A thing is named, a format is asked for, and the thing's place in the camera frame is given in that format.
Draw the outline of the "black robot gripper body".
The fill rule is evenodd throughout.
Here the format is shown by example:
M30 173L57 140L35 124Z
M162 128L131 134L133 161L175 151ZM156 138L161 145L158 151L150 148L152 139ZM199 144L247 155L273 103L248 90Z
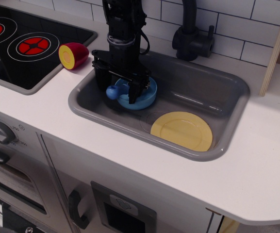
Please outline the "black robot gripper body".
M109 43L109 50L93 50L93 67L108 70L129 82L149 83L150 72L139 61L140 40L131 44Z

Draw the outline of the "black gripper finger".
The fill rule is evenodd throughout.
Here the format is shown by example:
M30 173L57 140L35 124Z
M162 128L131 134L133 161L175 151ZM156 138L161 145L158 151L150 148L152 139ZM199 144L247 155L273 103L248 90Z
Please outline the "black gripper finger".
M134 104L136 99L141 96L142 91L147 89L148 82L132 81L129 82L128 85L129 104Z
M106 91L106 89L112 83L112 75L108 70L95 68L95 75L98 88L101 91Z

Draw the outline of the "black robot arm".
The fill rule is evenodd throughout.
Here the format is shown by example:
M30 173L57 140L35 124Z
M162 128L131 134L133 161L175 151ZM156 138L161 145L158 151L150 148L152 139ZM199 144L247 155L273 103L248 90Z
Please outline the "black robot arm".
M147 38L142 31L147 16L140 0L104 0L102 4L109 27L109 49L92 51L97 84L105 91L113 75L126 80L129 103L134 104L150 85L151 71L139 61L140 55L149 52L140 51L141 38Z

